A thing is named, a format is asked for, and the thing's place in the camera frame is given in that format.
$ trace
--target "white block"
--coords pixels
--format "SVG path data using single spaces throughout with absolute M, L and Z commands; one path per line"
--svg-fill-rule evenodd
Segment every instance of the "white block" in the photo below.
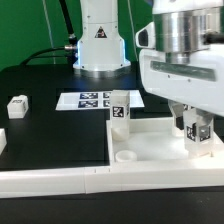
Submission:
M 2 153 L 3 149 L 6 146 L 6 137 L 5 137 L 5 130 L 0 129 L 0 154 Z
M 12 98 L 7 106 L 9 119 L 24 118 L 29 109 L 27 96 L 20 95 Z
M 123 141 L 129 138 L 130 92 L 113 90 L 110 94 L 110 120 L 112 137 Z

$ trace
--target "black tabletop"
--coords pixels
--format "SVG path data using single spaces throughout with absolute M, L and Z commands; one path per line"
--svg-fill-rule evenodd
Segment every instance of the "black tabletop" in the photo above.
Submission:
M 62 92 L 139 89 L 145 108 L 133 119 L 171 116 L 167 100 L 145 93 L 137 64 L 110 79 L 74 75 L 67 65 L 10 67 L 0 73 L 0 128 L 7 147 L 0 171 L 108 165 L 109 110 L 56 111 Z M 7 104 L 26 95 L 24 119 L 9 120 Z M 218 134 L 222 120 L 217 119 Z M 224 220 L 224 188 L 186 188 L 0 200 L 1 223 L 181 223 L 219 224 Z
M 67 65 L 10 67 L 0 73 L 0 128 L 7 147 L 0 170 L 27 170 L 108 165 L 106 120 L 108 109 L 56 111 L 64 92 L 134 90 L 141 88 L 136 64 L 130 72 L 109 79 L 77 76 Z M 24 119 L 9 119 L 7 104 L 26 95 Z M 144 109 L 132 109 L 132 116 Z

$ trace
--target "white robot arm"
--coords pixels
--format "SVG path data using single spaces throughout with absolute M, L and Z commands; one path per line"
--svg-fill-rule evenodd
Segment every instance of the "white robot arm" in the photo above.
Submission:
M 171 100 L 174 117 L 184 117 L 186 148 L 199 156 L 211 149 L 212 114 L 224 116 L 223 4 L 155 0 L 153 22 L 136 34 L 145 90 Z

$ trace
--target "white plastic part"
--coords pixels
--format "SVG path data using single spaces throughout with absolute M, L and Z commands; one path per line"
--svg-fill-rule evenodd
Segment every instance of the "white plastic part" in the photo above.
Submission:
M 5 130 L 0 129 L 0 155 L 7 144 Z
M 136 153 L 130 150 L 122 150 L 117 152 L 115 158 L 116 162 L 120 163 L 137 161 Z
M 135 144 L 129 138 L 119 147 L 125 142 L 112 140 L 107 121 L 109 166 L 0 172 L 0 198 L 224 185 L 221 140 L 215 135 L 213 157 L 189 159 L 172 126 L 173 118 L 130 120 Z M 138 161 L 116 162 L 116 152 L 130 146 Z
M 148 45 L 147 46 L 142 46 L 139 43 L 139 34 L 143 30 L 146 30 L 147 34 L 148 34 Z M 156 46 L 156 35 L 155 35 L 155 24 L 154 24 L 154 22 L 149 23 L 146 27 L 144 27 L 139 32 L 137 32 L 136 35 L 135 35 L 135 39 L 136 39 L 137 47 L 150 48 L 150 49 L 155 48 L 155 46 Z
M 15 96 L 7 105 L 9 119 L 24 118 L 29 109 L 27 96 Z
M 83 36 L 75 69 L 115 71 L 130 66 L 118 33 L 117 0 L 81 0 Z
M 183 12 L 223 6 L 223 0 L 155 0 L 153 14 Z
M 224 46 L 218 44 L 190 55 L 189 66 L 214 71 L 214 79 L 208 80 L 190 73 L 183 76 L 154 70 L 151 62 L 165 62 L 165 53 L 143 49 L 139 58 L 142 83 L 149 93 L 224 116 L 224 104 L 220 103 L 224 102 L 223 60 Z
M 130 92 L 113 90 L 110 94 L 110 119 L 114 140 L 123 141 L 129 138 Z

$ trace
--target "green wall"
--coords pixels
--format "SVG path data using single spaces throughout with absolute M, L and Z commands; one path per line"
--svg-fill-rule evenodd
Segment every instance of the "green wall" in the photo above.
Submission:
M 0 70 L 18 65 L 32 53 L 51 47 L 42 0 L 0 0 Z M 130 0 L 137 32 L 151 21 L 151 7 L 144 0 Z M 68 43 L 58 0 L 46 0 L 54 46 Z M 67 0 L 74 30 L 82 35 L 79 0 Z M 135 61 L 127 0 L 118 0 L 119 33 L 126 41 L 126 57 Z M 31 64 L 53 63 L 52 59 L 33 60 Z M 66 63 L 58 59 L 57 63 Z

